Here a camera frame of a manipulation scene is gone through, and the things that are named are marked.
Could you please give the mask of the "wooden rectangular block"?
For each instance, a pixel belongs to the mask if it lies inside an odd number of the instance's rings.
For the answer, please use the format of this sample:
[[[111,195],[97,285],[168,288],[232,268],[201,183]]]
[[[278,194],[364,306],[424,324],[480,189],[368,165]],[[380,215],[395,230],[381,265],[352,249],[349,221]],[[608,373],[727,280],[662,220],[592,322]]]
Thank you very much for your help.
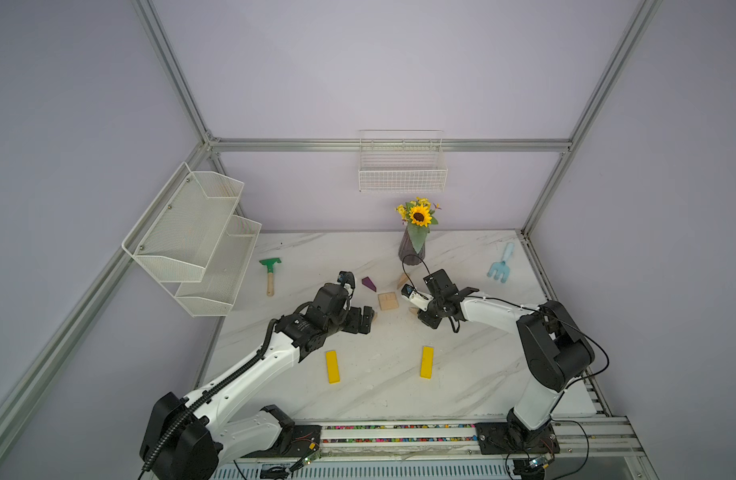
[[[382,311],[394,310],[399,307],[399,303],[396,299],[381,300],[379,302],[380,309]]]
[[[378,299],[381,304],[397,303],[397,296],[394,292],[380,293]]]

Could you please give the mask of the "purple triangular block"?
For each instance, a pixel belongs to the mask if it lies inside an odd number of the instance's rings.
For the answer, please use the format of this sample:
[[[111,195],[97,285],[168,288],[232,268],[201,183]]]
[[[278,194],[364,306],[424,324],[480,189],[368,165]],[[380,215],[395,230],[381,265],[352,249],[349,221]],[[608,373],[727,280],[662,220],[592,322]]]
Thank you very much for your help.
[[[363,277],[361,283],[373,292],[377,292],[378,289],[370,277]]]

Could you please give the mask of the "yellow rectangular block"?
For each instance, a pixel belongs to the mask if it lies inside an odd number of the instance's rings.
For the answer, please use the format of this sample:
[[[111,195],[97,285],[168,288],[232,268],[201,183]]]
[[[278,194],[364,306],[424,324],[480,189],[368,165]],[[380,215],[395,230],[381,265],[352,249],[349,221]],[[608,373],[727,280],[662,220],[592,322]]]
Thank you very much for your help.
[[[328,382],[330,384],[337,384],[341,380],[340,369],[338,363],[338,354],[336,351],[327,351],[325,354],[326,360],[326,372]]]
[[[422,349],[422,357],[420,363],[420,377],[430,380],[434,369],[435,350],[431,346],[424,346]]]

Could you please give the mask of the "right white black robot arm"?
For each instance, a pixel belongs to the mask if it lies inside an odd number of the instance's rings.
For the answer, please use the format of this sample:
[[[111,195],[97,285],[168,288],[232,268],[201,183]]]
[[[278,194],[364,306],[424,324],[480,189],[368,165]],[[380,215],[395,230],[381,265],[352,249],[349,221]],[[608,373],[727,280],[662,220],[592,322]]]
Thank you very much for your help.
[[[419,309],[417,317],[436,329],[444,320],[458,330],[465,322],[493,327],[519,338],[532,379],[507,424],[520,433],[535,433],[551,420],[562,393],[594,362],[591,340],[578,328],[564,305],[548,300],[529,306],[458,288],[444,270],[424,278],[428,289],[406,284],[401,294]]]

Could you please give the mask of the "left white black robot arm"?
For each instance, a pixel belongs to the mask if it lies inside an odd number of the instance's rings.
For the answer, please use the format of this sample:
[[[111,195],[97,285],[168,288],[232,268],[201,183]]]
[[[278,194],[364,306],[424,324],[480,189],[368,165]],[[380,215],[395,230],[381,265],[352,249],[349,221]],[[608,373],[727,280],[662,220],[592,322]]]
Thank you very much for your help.
[[[256,353],[182,397],[169,392],[153,407],[140,456],[159,479],[209,479],[225,463],[269,450],[294,422],[278,407],[236,421],[237,412],[271,380],[297,366],[340,331],[368,334],[376,312],[350,307],[325,315],[311,302],[270,321]]]

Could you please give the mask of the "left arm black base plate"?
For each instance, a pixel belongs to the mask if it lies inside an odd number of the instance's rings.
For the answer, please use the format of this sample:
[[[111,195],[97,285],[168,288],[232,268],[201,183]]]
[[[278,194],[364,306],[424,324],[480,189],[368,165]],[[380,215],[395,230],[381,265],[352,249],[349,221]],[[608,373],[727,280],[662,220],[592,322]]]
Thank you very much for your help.
[[[322,437],[321,425],[294,425],[284,428],[273,445],[245,455],[245,458],[294,458],[303,457],[312,443],[319,444]]]

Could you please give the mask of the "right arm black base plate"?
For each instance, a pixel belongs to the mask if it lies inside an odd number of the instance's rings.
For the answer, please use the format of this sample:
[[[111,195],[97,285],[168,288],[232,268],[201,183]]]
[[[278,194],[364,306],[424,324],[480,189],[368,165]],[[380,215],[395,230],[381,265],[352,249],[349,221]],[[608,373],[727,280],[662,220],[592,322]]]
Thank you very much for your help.
[[[528,430],[518,421],[482,422],[475,425],[476,438],[483,455],[557,454],[560,447],[550,422],[537,430]]]

